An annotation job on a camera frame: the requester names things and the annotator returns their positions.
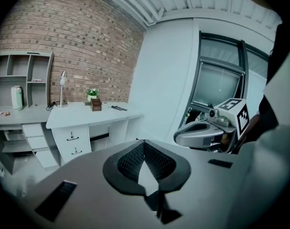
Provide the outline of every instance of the white shelf unit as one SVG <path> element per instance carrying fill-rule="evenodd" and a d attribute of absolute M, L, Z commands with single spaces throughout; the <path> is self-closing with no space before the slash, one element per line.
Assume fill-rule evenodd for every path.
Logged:
<path fill-rule="evenodd" d="M 49 104 L 49 80 L 54 53 L 0 52 L 0 107 L 12 105 L 11 87 L 21 86 L 24 107 Z"/>

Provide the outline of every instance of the lamp base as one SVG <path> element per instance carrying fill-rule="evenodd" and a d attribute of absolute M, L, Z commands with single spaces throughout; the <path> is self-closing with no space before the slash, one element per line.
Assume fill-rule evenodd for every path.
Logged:
<path fill-rule="evenodd" d="M 67 101 L 63 100 L 63 104 L 61 106 L 60 105 L 60 101 L 56 101 L 55 102 L 55 106 L 58 107 L 58 108 L 64 108 L 64 107 L 67 107 L 68 106 L 68 103 L 67 103 Z"/>

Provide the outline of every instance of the black slot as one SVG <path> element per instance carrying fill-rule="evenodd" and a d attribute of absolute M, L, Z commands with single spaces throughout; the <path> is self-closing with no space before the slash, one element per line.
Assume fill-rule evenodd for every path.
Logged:
<path fill-rule="evenodd" d="M 45 219 L 54 222 L 55 218 L 68 201 L 77 184 L 63 181 L 42 204 L 35 209 L 35 212 Z"/>
<path fill-rule="evenodd" d="M 228 168 L 228 169 L 231 168 L 231 166 L 233 164 L 232 162 L 226 162 L 226 161 L 218 160 L 218 159 L 211 159 L 208 161 L 208 163 L 216 165 L 216 166 Z"/>

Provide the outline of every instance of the ceiling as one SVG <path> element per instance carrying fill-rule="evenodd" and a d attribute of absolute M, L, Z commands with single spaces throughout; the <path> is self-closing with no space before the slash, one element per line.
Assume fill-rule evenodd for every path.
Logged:
<path fill-rule="evenodd" d="M 144 27 L 177 18 L 210 18 L 248 27 L 274 41 L 280 17 L 251 0 L 113 0 Z"/>

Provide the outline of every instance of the drawer handle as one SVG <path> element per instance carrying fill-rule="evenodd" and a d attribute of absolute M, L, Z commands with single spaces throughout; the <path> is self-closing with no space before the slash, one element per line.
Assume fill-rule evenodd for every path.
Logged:
<path fill-rule="evenodd" d="M 72 141 L 72 140 L 76 140 L 78 139 L 79 137 L 76 137 L 76 138 L 73 138 L 73 139 L 67 139 L 67 141 Z"/>
<path fill-rule="evenodd" d="M 77 148 L 75 147 L 75 153 L 72 153 L 72 155 L 80 154 L 82 153 L 82 150 L 80 152 L 77 151 Z"/>

